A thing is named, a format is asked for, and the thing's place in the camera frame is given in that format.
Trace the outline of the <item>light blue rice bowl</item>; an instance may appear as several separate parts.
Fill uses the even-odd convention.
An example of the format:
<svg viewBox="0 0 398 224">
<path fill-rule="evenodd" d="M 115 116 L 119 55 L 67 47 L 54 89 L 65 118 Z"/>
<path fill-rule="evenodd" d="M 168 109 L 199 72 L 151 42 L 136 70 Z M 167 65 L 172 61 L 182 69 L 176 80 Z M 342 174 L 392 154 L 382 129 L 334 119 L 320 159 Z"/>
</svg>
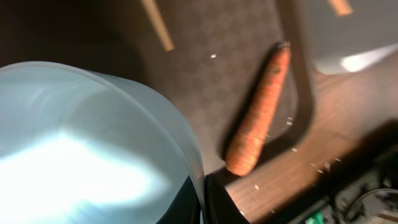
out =
<svg viewBox="0 0 398 224">
<path fill-rule="evenodd" d="M 201 219 L 200 147 L 155 90 L 53 62 L 1 69 L 2 223 L 157 223 L 187 177 Z"/>
</svg>

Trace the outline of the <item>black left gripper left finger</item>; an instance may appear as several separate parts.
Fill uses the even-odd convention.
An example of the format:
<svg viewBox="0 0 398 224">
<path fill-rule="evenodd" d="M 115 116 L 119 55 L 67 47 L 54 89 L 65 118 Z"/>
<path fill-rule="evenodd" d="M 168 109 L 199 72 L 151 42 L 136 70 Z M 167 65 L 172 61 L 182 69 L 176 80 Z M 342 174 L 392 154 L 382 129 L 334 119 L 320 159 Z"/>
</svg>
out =
<svg viewBox="0 0 398 224">
<path fill-rule="evenodd" d="M 191 178 L 187 177 L 157 224 L 200 224 L 201 208 Z"/>
</svg>

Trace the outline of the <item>orange carrot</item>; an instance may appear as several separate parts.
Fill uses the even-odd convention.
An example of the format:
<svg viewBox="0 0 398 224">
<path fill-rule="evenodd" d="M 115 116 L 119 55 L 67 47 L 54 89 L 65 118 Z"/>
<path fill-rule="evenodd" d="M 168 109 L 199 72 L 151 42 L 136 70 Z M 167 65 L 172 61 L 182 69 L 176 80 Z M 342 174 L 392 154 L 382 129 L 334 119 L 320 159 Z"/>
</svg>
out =
<svg viewBox="0 0 398 224">
<path fill-rule="evenodd" d="M 289 71 L 290 59 L 290 43 L 284 42 L 264 69 L 248 111 L 226 152 L 226 169 L 234 175 L 247 175 L 259 160 Z"/>
</svg>

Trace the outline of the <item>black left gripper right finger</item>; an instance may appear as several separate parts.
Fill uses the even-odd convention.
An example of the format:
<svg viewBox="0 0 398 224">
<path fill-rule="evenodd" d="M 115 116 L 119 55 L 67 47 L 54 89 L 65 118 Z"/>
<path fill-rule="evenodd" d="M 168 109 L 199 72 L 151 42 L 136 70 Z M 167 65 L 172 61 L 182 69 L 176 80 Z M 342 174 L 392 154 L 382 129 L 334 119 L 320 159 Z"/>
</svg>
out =
<svg viewBox="0 0 398 224">
<path fill-rule="evenodd" d="M 205 177 L 205 203 L 209 224 L 249 224 L 214 174 Z"/>
</svg>

